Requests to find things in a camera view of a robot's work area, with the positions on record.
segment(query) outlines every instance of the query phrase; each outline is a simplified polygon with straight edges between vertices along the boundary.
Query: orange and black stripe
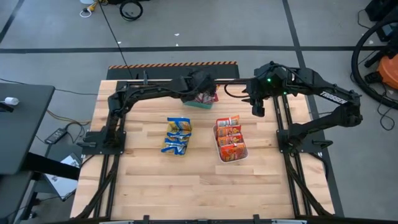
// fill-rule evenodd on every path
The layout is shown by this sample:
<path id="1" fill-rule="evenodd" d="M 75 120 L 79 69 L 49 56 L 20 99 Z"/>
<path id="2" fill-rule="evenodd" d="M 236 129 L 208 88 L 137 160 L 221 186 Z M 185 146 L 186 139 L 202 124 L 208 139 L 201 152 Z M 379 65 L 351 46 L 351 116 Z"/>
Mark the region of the orange and black stripe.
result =
<path id="1" fill-rule="evenodd" d="M 227 62 L 181 62 L 181 63 L 153 63 L 153 64 L 139 64 L 139 65 L 111 65 L 109 69 L 115 68 L 152 68 L 152 67 L 180 67 L 180 66 L 201 66 L 201 65 L 237 65 L 235 61 Z"/>

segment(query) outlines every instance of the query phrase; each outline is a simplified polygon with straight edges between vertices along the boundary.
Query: wire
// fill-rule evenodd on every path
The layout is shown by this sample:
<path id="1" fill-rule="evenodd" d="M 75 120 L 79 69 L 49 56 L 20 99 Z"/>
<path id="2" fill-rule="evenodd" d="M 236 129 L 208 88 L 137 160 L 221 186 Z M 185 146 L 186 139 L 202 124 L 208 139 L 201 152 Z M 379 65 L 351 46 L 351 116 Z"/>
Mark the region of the wire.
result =
<path id="1" fill-rule="evenodd" d="M 358 20 L 357 20 L 356 22 L 357 22 L 358 25 L 360 25 L 361 27 L 370 29 L 370 27 L 367 27 L 367 26 L 365 26 L 365 25 L 362 25 L 362 24 L 359 22 L 359 14 L 360 14 L 362 11 L 365 11 L 365 9 L 359 10 L 358 16 L 357 16 L 357 19 L 358 19 Z"/>
<path id="2" fill-rule="evenodd" d="M 0 80 L 5 81 L 5 82 L 11 82 L 11 83 L 16 83 L 16 84 L 22 84 L 25 85 L 26 83 L 21 83 L 21 82 L 17 82 L 17 81 L 11 81 L 11 80 L 5 80 L 3 78 L 0 78 Z"/>
<path id="3" fill-rule="evenodd" d="M 52 116 L 53 118 L 55 118 L 55 119 L 57 119 L 57 120 L 60 120 L 60 121 L 75 122 L 75 123 L 79 123 L 79 124 L 81 124 L 81 125 L 83 125 L 83 126 L 86 126 L 86 125 L 88 125 L 88 124 L 91 123 L 90 120 L 87 120 L 87 121 L 76 121 L 76 120 L 71 119 L 71 118 L 66 118 L 66 117 L 63 117 L 63 116 L 59 116 L 59 115 L 56 115 L 55 113 L 51 112 L 50 110 L 47 110 L 47 113 L 48 113 L 50 116 Z"/>
<path id="4" fill-rule="evenodd" d="M 127 5 L 129 3 L 133 3 L 136 6 L 138 6 L 138 8 L 139 8 L 138 16 L 132 16 L 132 13 L 130 14 L 130 13 L 126 12 L 126 11 L 123 11 L 123 8 L 125 7 L 125 5 Z M 136 21 L 138 18 L 140 18 L 142 16 L 143 11 L 144 11 L 144 9 L 142 8 L 141 3 L 139 1 L 137 1 L 137 0 L 125 0 L 119 6 L 120 15 L 122 16 L 122 18 L 125 21 Z"/>
<path id="5" fill-rule="evenodd" d="M 79 127 L 80 127 L 79 134 L 76 136 L 75 139 L 73 139 L 72 135 L 68 132 L 68 128 L 69 128 L 69 126 L 72 125 L 72 124 L 77 124 L 77 125 L 79 125 Z M 72 143 L 74 143 L 74 144 L 77 142 L 77 139 L 78 139 L 78 138 L 81 138 L 81 137 L 83 137 L 83 136 L 86 134 L 86 131 L 85 131 L 83 125 L 80 124 L 80 123 L 77 122 L 77 121 L 72 121 L 71 123 L 67 124 L 67 125 L 65 126 L 65 130 L 67 130 L 67 134 L 69 135 L 70 139 L 72 140 Z"/>
<path id="6" fill-rule="evenodd" d="M 16 83 L 16 84 L 21 84 L 21 85 L 30 85 L 28 83 L 22 83 L 22 82 L 17 82 L 17 81 L 12 81 L 12 80 L 6 80 L 6 79 L 3 79 L 3 78 L 0 78 L 0 80 L 2 80 L 4 82 L 9 82 L 9 83 Z M 57 89 L 57 88 L 55 88 L 55 91 L 62 91 L 62 92 L 73 93 L 73 94 L 77 94 L 77 95 L 93 95 L 93 96 L 97 96 L 98 95 L 96 93 L 79 93 L 79 92 L 75 92 L 75 91 L 61 90 L 61 89 Z"/>
<path id="7" fill-rule="evenodd" d="M 78 92 L 75 92 L 75 91 L 70 91 L 70 90 L 61 90 L 61 89 L 55 89 L 55 91 L 62 91 L 62 92 L 65 92 L 65 93 L 73 93 L 73 94 L 77 94 L 77 95 L 91 95 L 91 96 L 98 96 L 98 94 L 97 93 L 78 93 Z"/>
<path id="8" fill-rule="evenodd" d="M 38 136 L 35 136 L 39 141 L 41 141 L 43 144 L 47 144 L 45 143 L 43 140 L 41 140 L 41 138 L 39 138 Z"/>
<path id="9" fill-rule="evenodd" d="M 246 95 L 246 96 L 236 96 L 236 95 L 230 94 L 230 93 L 228 92 L 228 90 L 226 89 L 226 87 L 227 87 L 228 85 L 229 85 L 229 84 L 225 84 L 225 85 L 224 85 L 224 91 L 225 91 L 225 93 L 226 93 L 228 96 L 233 97 L 233 98 L 247 98 L 247 97 L 250 97 L 249 95 Z"/>
<path id="10" fill-rule="evenodd" d="M 114 39 L 114 41 L 116 42 L 116 44 L 118 45 L 118 49 L 119 49 L 119 51 L 120 51 L 120 55 L 122 55 L 123 62 L 124 62 L 124 64 L 125 64 L 125 66 L 127 67 L 127 71 L 128 71 L 129 74 L 130 74 L 130 78 L 131 78 L 131 79 L 134 79 L 134 78 L 132 77 L 132 73 L 131 73 L 131 71 L 130 71 L 129 66 L 127 65 L 126 59 L 124 58 L 124 55 L 123 55 L 122 49 L 120 48 L 120 45 L 119 45 L 119 43 L 118 43 L 118 40 L 116 39 L 116 36 L 114 35 L 113 30 L 112 30 L 112 27 L 111 27 L 111 25 L 109 24 L 108 18 L 107 18 L 106 15 L 105 15 L 104 9 L 102 8 L 102 4 L 99 4 L 99 7 L 101 8 L 101 12 L 102 12 L 102 14 L 104 15 L 105 21 L 106 21 L 106 23 L 107 23 L 107 25 L 108 25 L 108 27 L 109 27 L 109 30 L 110 30 L 111 33 L 112 33 L 113 39 Z"/>
<path id="11" fill-rule="evenodd" d="M 391 109 L 393 109 L 393 108 L 395 107 L 395 105 L 393 105 L 393 106 L 391 106 L 390 108 L 388 108 L 388 110 L 387 110 L 386 112 L 381 113 L 381 112 L 380 112 L 380 107 L 381 107 L 381 105 L 382 105 L 382 101 L 383 101 L 383 98 L 381 98 L 381 101 L 380 101 L 380 103 L 379 103 L 379 106 L 377 107 L 377 113 L 379 113 L 379 115 L 381 115 L 381 118 L 380 118 L 380 125 L 381 125 L 381 127 L 382 127 L 384 130 L 386 130 L 386 131 L 391 131 L 391 130 L 394 129 L 394 126 L 396 125 L 396 122 L 394 121 L 394 119 L 392 119 L 392 118 L 391 118 L 390 116 L 388 116 L 387 114 L 388 114 L 388 112 L 390 112 Z M 387 118 L 387 119 L 390 119 L 390 120 L 391 120 L 392 125 L 391 125 L 390 128 L 387 128 L 387 127 L 383 124 L 382 121 L 383 121 L 384 118 Z"/>

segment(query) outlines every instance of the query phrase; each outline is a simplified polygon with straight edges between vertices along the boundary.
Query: black cable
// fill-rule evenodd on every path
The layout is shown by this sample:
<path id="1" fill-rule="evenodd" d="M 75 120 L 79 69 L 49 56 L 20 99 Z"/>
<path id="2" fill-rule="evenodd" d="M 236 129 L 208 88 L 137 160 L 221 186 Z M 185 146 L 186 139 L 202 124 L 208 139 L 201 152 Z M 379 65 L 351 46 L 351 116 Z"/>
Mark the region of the black cable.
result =
<path id="1" fill-rule="evenodd" d="M 70 126 L 70 125 L 73 125 L 73 124 L 77 124 L 77 125 L 79 125 L 79 127 L 80 127 L 79 134 L 76 136 L 75 139 L 73 139 L 72 135 L 68 132 L 69 126 Z M 78 139 L 79 137 L 84 136 L 85 133 L 86 133 L 86 131 L 85 131 L 85 129 L 84 129 L 84 126 L 83 126 L 81 123 L 77 122 L 77 121 L 72 121 L 71 123 L 67 124 L 67 125 L 65 126 L 65 130 L 67 130 L 67 134 L 69 135 L 69 137 L 70 137 L 71 140 L 72 140 L 72 143 L 74 143 L 74 144 L 77 142 L 77 139 Z"/>
<path id="2" fill-rule="evenodd" d="M 41 138 L 39 138 L 38 136 L 35 136 L 39 141 L 41 141 L 43 144 L 47 144 L 45 143 L 43 140 L 41 140 Z"/>
<path id="3" fill-rule="evenodd" d="M 119 43 L 118 43 L 118 40 L 116 39 L 116 36 L 115 36 L 114 33 L 113 33 L 111 24 L 109 24 L 108 18 L 107 18 L 106 15 L 105 15 L 104 9 L 102 8 L 102 4 L 99 4 L 99 7 L 101 8 L 101 12 L 102 12 L 102 14 L 104 15 L 105 21 L 106 21 L 106 23 L 107 23 L 107 25 L 108 25 L 108 27 L 109 27 L 109 30 L 110 30 L 111 33 L 112 33 L 113 39 L 114 39 L 114 41 L 116 42 L 116 44 L 118 45 L 118 49 L 119 49 L 119 51 L 120 51 L 120 54 L 122 55 L 123 62 L 124 62 L 124 64 L 125 64 L 125 66 L 127 66 L 127 71 L 128 71 L 129 74 L 130 74 L 130 78 L 133 80 L 134 78 L 132 77 L 132 73 L 131 73 L 131 71 L 130 71 L 130 68 L 129 68 L 129 66 L 127 65 L 126 59 L 124 58 L 124 55 L 123 55 L 122 49 L 120 48 L 120 45 L 119 45 Z"/>
<path id="4" fill-rule="evenodd" d="M 139 7 L 139 14 L 138 14 L 138 16 L 132 16 L 132 15 L 129 14 L 128 12 L 124 12 L 124 11 L 123 11 L 123 8 L 124 8 L 127 4 L 129 4 L 129 3 L 133 3 L 133 4 L 135 4 L 136 6 Z M 136 0 L 126 0 L 126 1 L 123 1 L 122 4 L 120 5 L 120 7 L 119 7 L 119 12 L 120 12 L 120 15 L 122 16 L 122 18 L 123 18 L 125 21 L 136 21 L 138 18 L 140 18 L 140 17 L 142 16 L 142 13 L 144 12 L 144 8 L 142 8 L 142 5 L 141 5 L 141 3 L 140 3 L 139 1 L 136 1 Z"/>
<path id="5" fill-rule="evenodd" d="M 55 91 L 62 91 L 62 92 L 65 92 L 65 93 L 73 93 L 73 94 L 77 94 L 77 95 L 91 95 L 91 96 L 98 96 L 98 94 L 97 93 L 78 93 L 78 92 L 75 92 L 75 91 L 70 91 L 70 90 L 61 90 L 61 89 L 55 89 Z"/>
<path id="6" fill-rule="evenodd" d="M 387 114 L 388 114 L 388 112 L 390 112 L 391 109 L 394 109 L 395 105 L 394 105 L 394 106 L 391 106 L 390 108 L 388 108 L 388 110 L 387 110 L 386 112 L 381 113 L 381 112 L 380 112 L 380 107 L 381 107 L 381 105 L 382 105 L 382 101 L 383 101 L 383 98 L 381 98 L 381 101 L 380 101 L 380 103 L 379 103 L 379 106 L 377 107 L 377 113 L 379 113 L 379 115 L 381 115 L 381 118 L 380 118 L 380 125 L 381 125 L 381 127 L 382 127 L 384 130 L 386 130 L 386 131 L 391 131 L 391 130 L 394 129 L 394 126 L 396 125 L 396 122 L 394 121 L 394 119 L 392 119 L 392 118 L 391 118 L 390 116 L 388 116 Z M 387 119 L 390 119 L 390 120 L 391 120 L 392 125 L 391 125 L 390 128 L 387 128 L 387 127 L 383 124 L 382 121 L 383 121 L 384 118 L 387 118 Z"/>
<path id="7" fill-rule="evenodd" d="M 0 78 L 0 80 L 5 81 L 5 82 L 11 82 L 11 83 L 16 83 L 16 84 L 22 84 L 25 85 L 26 83 L 21 83 L 21 82 L 17 82 L 17 81 L 11 81 L 11 80 L 5 80 L 3 78 Z"/>
<path id="8" fill-rule="evenodd" d="M 227 87 L 228 85 L 229 85 L 229 84 L 225 84 L 225 85 L 224 85 L 224 91 L 225 91 L 225 93 L 226 93 L 228 96 L 233 97 L 233 98 L 247 98 L 247 97 L 249 97 L 249 95 L 246 95 L 246 96 L 236 96 L 236 95 L 230 94 L 230 93 L 228 92 L 228 90 L 226 89 L 226 87 Z"/>
<path id="9" fill-rule="evenodd" d="M 359 12 L 358 12 L 358 20 L 357 20 L 356 22 L 357 22 L 358 25 L 360 25 L 361 27 L 370 29 L 370 27 L 367 27 L 367 26 L 365 26 L 365 25 L 362 25 L 362 24 L 359 22 L 359 14 L 360 14 L 362 11 L 365 11 L 365 9 L 359 10 Z"/>
<path id="10" fill-rule="evenodd" d="M 22 83 L 22 82 L 17 82 L 17 81 L 11 81 L 11 80 L 6 80 L 3 78 L 0 78 L 0 80 L 4 81 L 4 82 L 9 82 L 9 83 L 16 83 L 16 84 L 21 84 L 21 85 L 30 85 L 28 83 Z M 73 93 L 73 94 L 77 94 L 77 95 L 93 95 L 93 96 L 97 96 L 98 94 L 96 93 L 78 93 L 75 91 L 70 91 L 70 90 L 61 90 L 61 89 L 57 89 L 55 88 L 55 91 L 63 91 L 63 92 L 67 92 L 67 93 Z"/>

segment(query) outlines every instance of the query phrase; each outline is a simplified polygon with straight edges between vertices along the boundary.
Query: bag of chips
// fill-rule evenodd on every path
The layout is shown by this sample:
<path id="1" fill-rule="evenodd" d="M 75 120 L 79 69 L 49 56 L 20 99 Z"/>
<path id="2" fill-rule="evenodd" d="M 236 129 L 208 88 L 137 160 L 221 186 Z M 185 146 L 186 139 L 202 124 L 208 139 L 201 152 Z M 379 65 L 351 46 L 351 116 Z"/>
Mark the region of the bag of chips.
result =
<path id="1" fill-rule="evenodd" d="M 230 118 L 220 118 L 216 120 L 218 127 L 235 126 L 239 124 L 239 115 L 232 116 Z"/>
<path id="2" fill-rule="evenodd" d="M 246 145 L 244 143 L 229 144 L 220 147 L 221 160 L 231 162 L 246 156 Z"/>
<path id="3" fill-rule="evenodd" d="M 189 118 L 167 118 L 169 126 L 177 131 L 191 131 L 191 120 Z"/>
<path id="4" fill-rule="evenodd" d="M 243 141 L 242 134 L 238 133 L 218 138 L 218 145 L 221 147 L 228 144 L 241 143 L 242 141 Z"/>
<path id="5" fill-rule="evenodd" d="M 233 134 L 241 133 L 242 126 L 235 125 L 235 126 L 227 126 L 227 127 L 219 127 L 217 128 L 217 137 L 225 137 Z"/>
<path id="6" fill-rule="evenodd" d="M 188 144 L 188 140 L 179 138 L 165 138 L 164 143 L 169 146 L 186 146 Z"/>
<path id="7" fill-rule="evenodd" d="M 184 155 L 187 150 L 186 146 L 170 146 L 166 144 L 166 147 L 161 149 L 161 152 L 172 152 L 175 155 Z"/>

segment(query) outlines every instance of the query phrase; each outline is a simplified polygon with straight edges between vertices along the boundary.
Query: butcher block tabletop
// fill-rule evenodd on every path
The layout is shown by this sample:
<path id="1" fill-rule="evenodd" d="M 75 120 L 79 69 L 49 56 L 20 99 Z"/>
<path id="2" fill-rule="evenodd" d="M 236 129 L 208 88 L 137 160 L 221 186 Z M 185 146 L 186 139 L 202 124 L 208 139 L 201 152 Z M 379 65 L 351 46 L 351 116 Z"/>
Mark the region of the butcher block tabletop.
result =
<path id="1" fill-rule="evenodd" d="M 105 125 L 107 98 L 114 93 L 116 82 L 101 82 L 91 131 L 100 131 Z M 228 86 L 234 95 L 241 95 L 243 89 L 244 85 Z M 185 106 L 173 98 L 139 101 L 132 107 L 126 115 L 126 150 L 120 158 L 112 220 L 142 220 L 144 215 L 151 220 L 252 219 L 254 214 L 294 218 L 272 100 L 264 101 L 266 116 L 259 118 L 251 114 L 249 103 L 228 96 L 223 86 L 217 94 L 219 102 L 210 110 Z M 309 121 L 305 97 L 289 95 L 288 99 L 293 122 Z M 249 156 L 225 164 L 218 157 L 212 127 L 216 119 L 237 114 Z M 192 137 L 185 157 L 160 152 L 168 117 L 191 119 Z M 82 167 L 71 217 L 77 216 L 96 192 L 102 161 L 103 156 L 98 155 Z M 307 187 L 333 213 L 322 162 L 308 154 L 301 154 L 301 161 Z M 297 197 L 303 213 L 301 194 Z M 106 191 L 102 215 L 107 199 Z"/>

